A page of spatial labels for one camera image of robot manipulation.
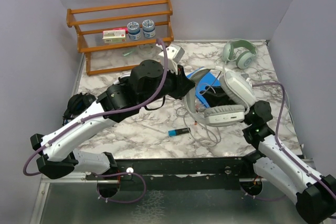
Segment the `black blue headphones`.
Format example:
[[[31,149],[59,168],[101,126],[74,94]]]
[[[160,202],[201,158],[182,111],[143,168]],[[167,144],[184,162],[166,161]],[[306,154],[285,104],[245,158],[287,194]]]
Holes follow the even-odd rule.
[[[62,126],[66,125],[70,120],[80,115],[96,100],[96,97],[90,93],[78,93],[73,95],[67,104],[67,108],[62,117]]]

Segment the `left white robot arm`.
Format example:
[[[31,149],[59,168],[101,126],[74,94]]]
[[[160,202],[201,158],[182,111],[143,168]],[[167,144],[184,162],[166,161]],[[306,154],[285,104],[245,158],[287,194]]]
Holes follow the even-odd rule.
[[[108,152],[101,154],[78,150],[78,146],[104,129],[138,114],[150,102],[170,96],[183,98],[195,83],[179,65],[177,72],[164,69],[157,61],[145,60],[129,75],[101,93],[80,115],[48,135],[30,138],[40,173],[50,179],[62,178],[72,172],[91,172],[104,179],[112,178],[118,166]]]

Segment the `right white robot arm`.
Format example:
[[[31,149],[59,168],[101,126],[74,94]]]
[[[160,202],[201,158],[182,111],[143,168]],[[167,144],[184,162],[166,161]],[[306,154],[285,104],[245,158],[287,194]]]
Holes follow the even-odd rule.
[[[293,154],[268,126],[273,118],[269,102],[259,100],[245,116],[243,136],[255,151],[244,157],[241,171],[258,175],[295,205],[307,223],[321,223],[335,214],[335,178],[323,176]]]

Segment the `grey white headphones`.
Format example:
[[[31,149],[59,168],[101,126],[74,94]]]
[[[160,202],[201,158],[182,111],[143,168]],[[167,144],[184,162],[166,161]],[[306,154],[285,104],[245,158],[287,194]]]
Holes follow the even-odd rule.
[[[196,108],[196,91],[201,80],[210,73],[211,70],[218,70],[219,90],[216,92],[204,92],[208,96],[210,106],[204,109]],[[245,119],[245,115],[257,102],[251,84],[241,75],[226,67],[199,68],[192,72],[188,78],[194,83],[194,87],[183,97],[185,115],[189,115],[205,131],[208,138],[196,139],[194,142],[201,145],[214,147],[221,137],[213,135],[208,127],[216,129],[240,123]]]

